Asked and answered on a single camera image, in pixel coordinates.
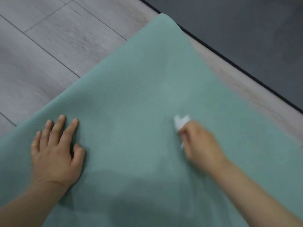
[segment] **wooden floor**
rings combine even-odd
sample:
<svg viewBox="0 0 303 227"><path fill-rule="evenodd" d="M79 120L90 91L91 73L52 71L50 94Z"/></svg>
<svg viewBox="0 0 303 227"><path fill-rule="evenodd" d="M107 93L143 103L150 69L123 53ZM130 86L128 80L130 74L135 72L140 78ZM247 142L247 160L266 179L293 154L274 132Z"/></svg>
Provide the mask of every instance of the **wooden floor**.
<svg viewBox="0 0 303 227"><path fill-rule="evenodd" d="M158 14L139 0L0 0L0 135ZM303 143L303 115L190 38L215 74Z"/></svg>

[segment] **teal mat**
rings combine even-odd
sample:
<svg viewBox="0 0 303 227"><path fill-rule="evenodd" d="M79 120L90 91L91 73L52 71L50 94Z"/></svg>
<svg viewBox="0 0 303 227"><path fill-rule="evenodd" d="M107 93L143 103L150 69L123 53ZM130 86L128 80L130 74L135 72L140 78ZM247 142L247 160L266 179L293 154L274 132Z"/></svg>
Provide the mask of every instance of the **teal mat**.
<svg viewBox="0 0 303 227"><path fill-rule="evenodd" d="M184 158L173 117L190 114L227 156L303 218L302 151L225 87L180 28L159 15L0 143L0 205L30 181L29 146L47 119L80 121L83 174L45 226L245 226Z"/></svg>

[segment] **forearm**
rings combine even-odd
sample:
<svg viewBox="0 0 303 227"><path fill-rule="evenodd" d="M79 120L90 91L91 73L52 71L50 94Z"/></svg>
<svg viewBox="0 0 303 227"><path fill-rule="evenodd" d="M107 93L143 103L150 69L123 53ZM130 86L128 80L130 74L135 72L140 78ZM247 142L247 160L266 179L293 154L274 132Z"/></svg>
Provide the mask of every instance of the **forearm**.
<svg viewBox="0 0 303 227"><path fill-rule="evenodd" d="M40 182L0 209L0 226L40 227L66 189L52 182Z"/></svg>
<svg viewBox="0 0 303 227"><path fill-rule="evenodd" d="M213 175L251 227L303 226L290 211L268 195L232 163Z"/></svg>

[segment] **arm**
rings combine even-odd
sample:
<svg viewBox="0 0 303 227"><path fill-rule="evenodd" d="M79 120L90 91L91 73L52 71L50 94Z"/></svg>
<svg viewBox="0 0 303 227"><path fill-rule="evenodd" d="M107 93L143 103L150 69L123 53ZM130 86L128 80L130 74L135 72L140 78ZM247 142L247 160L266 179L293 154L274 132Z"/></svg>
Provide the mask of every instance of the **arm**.
<svg viewBox="0 0 303 227"><path fill-rule="evenodd" d="M268 195L221 151L215 137L197 122L179 131L188 160L208 173L251 227L301 226L303 222Z"/></svg>
<svg viewBox="0 0 303 227"><path fill-rule="evenodd" d="M0 209L0 226L42 226L58 201L81 173L85 151L74 146L70 155L72 135L78 125L74 119L63 132L65 116L55 126L48 120L43 132L38 131L32 143L32 186Z"/></svg>

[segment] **person's left hand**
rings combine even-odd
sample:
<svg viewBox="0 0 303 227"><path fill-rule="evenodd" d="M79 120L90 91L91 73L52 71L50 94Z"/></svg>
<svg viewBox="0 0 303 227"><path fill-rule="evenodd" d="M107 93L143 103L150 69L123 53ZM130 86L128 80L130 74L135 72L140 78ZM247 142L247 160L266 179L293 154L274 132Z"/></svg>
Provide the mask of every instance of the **person's left hand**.
<svg viewBox="0 0 303 227"><path fill-rule="evenodd" d="M61 136L65 116L61 115L53 125L46 122L44 130L38 131L32 142L33 183L53 182L66 190L74 184L81 173L85 151L74 145L74 157L70 154L71 138L78 126L74 119Z"/></svg>

